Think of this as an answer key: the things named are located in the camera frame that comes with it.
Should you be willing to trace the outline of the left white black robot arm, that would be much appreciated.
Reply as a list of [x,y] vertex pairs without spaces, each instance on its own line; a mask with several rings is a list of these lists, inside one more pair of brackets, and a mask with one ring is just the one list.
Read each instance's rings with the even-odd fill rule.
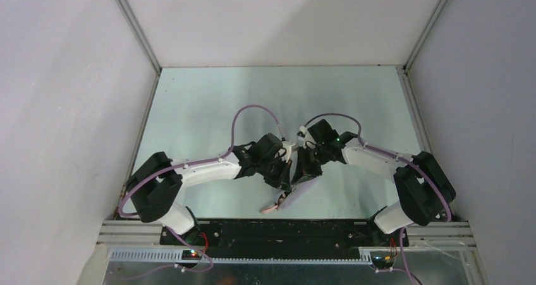
[[165,152],[156,152],[128,178],[121,203],[131,202],[132,215],[143,223],[160,222],[184,235],[196,227],[197,220],[177,199],[182,189],[259,174],[266,184],[289,193],[295,147],[296,143],[268,133],[256,142],[232,146],[222,156],[200,161],[176,163]]

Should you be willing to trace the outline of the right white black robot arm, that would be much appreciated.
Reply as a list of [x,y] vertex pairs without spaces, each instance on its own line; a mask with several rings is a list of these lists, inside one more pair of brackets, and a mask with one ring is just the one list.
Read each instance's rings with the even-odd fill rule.
[[365,168],[392,182],[398,201],[376,212],[369,222],[384,234],[411,224],[426,226],[441,212],[452,217],[450,203],[456,191],[436,158],[382,149],[365,141],[360,133],[338,133],[325,120],[301,126],[298,162],[292,182],[300,185],[322,175],[322,166],[340,162]]

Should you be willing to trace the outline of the pink black folding umbrella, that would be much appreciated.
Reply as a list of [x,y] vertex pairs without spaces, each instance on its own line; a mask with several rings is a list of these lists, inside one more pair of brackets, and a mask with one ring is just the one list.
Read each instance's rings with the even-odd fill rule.
[[271,213],[273,211],[280,210],[282,208],[284,202],[286,201],[287,197],[288,197],[288,194],[283,192],[282,194],[280,194],[280,196],[278,196],[277,200],[272,205],[261,209],[259,211],[260,214],[268,214],[268,213]]

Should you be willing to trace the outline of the grey umbrella case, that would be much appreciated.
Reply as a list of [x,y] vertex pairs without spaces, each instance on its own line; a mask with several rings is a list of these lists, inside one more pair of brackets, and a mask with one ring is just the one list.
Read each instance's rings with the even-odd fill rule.
[[313,185],[316,184],[318,180],[318,178],[307,180],[305,182],[297,184],[291,192],[282,193],[278,198],[276,210],[281,210],[285,209],[286,207],[289,207],[295,200],[300,198],[305,192],[311,189],[311,187],[313,187]]

